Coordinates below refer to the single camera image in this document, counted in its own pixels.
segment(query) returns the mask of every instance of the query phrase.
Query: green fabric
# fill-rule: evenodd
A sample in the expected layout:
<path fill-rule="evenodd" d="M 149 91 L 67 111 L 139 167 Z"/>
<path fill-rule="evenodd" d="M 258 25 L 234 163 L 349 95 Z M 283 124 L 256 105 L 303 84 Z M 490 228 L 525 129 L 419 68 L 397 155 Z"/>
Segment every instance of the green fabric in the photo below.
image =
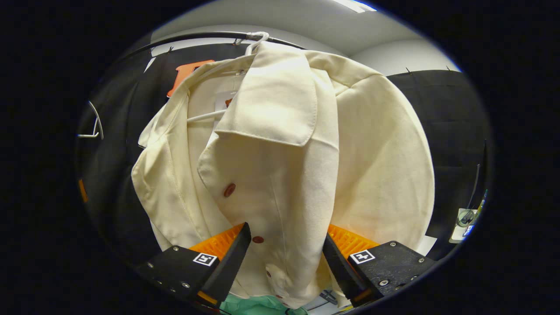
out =
<path fill-rule="evenodd" d="M 220 304 L 220 309 L 231 315 L 285 315 L 286 307 L 276 297 L 251 297 L 241 299 L 233 294 L 227 296 L 226 300 Z M 290 309 L 289 315 L 309 315 L 303 308 Z"/>

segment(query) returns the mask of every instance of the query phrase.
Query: cream jacket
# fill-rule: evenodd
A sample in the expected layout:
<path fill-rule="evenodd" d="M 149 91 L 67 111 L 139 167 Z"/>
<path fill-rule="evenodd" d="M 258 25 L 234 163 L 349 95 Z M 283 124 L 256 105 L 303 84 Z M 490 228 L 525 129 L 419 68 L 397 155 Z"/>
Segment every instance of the cream jacket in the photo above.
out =
<path fill-rule="evenodd" d="M 214 118 L 187 125 L 232 90 L 215 127 Z M 410 103 L 382 74 L 334 54 L 265 41 L 204 64 L 139 144 L 132 181 L 162 250 L 243 222 L 263 240 L 251 242 L 230 290 L 241 298 L 276 295 L 298 308 L 334 288 L 348 304 L 322 256 L 329 223 L 415 249 L 432 214 L 430 150 Z"/>

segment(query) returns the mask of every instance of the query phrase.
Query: white coat hanger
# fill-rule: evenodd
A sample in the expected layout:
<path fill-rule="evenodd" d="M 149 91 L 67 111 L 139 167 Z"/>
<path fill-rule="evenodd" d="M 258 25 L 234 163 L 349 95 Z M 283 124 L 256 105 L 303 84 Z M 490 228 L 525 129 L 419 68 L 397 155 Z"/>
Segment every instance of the white coat hanger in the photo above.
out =
<path fill-rule="evenodd" d="M 253 53 L 253 49 L 258 46 L 262 41 L 264 40 L 268 40 L 270 38 L 270 35 L 266 32 L 255 32 L 255 33 L 247 33 L 247 37 L 255 37 L 255 36 L 261 36 L 261 38 L 256 41 L 255 43 L 250 44 L 249 46 L 247 46 L 247 49 L 245 50 L 245 56 L 249 56 Z M 227 109 L 224 110 L 217 110 L 215 112 L 212 113 L 208 113 L 208 114 L 203 114 L 203 115 L 199 115 L 199 116 L 195 116 L 195 117 L 191 117 L 188 118 L 186 120 L 186 123 L 190 123 L 190 122 L 196 122 L 196 121 L 202 121 L 204 119 L 208 119 L 208 118 L 214 118 L 214 117 L 222 117 L 223 114 L 226 112 Z"/>
<path fill-rule="evenodd" d="M 78 134 L 78 138 L 96 138 L 99 135 L 99 132 L 96 133 L 96 129 L 97 129 L 97 124 L 99 124 L 99 131 L 101 132 L 101 139 L 103 140 L 103 127 L 101 126 L 101 119 L 99 118 L 99 114 L 97 113 L 97 110 L 95 109 L 95 106 L 88 101 L 88 103 L 90 103 L 91 109 L 94 110 L 95 113 L 95 124 L 94 124 L 94 131 L 92 132 L 91 135 L 79 135 Z"/>

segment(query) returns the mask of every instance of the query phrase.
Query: jacket collar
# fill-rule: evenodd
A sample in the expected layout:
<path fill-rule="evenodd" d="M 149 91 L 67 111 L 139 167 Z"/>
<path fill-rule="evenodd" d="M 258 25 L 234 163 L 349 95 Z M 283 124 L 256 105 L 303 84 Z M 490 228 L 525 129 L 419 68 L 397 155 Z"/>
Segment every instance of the jacket collar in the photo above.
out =
<path fill-rule="evenodd" d="M 179 113 L 188 106 L 189 88 L 212 74 L 249 68 L 216 133 L 235 133 L 304 146 L 315 129 L 317 99 L 307 58 L 297 48 L 264 41 L 256 54 L 207 63 L 187 77 L 146 126 L 139 144 L 148 146 L 174 127 L 186 124 Z"/>

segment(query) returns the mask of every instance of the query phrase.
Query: red button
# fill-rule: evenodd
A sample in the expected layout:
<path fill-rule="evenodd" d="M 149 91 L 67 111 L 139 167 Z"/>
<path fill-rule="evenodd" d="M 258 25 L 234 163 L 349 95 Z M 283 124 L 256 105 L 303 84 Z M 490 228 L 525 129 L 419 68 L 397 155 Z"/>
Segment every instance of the red button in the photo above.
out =
<path fill-rule="evenodd" d="M 226 187 L 226 190 L 223 191 L 223 196 L 226 197 L 226 198 L 231 196 L 231 194 L 234 193 L 234 190 L 235 190 L 235 184 L 233 184 L 233 183 L 229 184 Z"/>

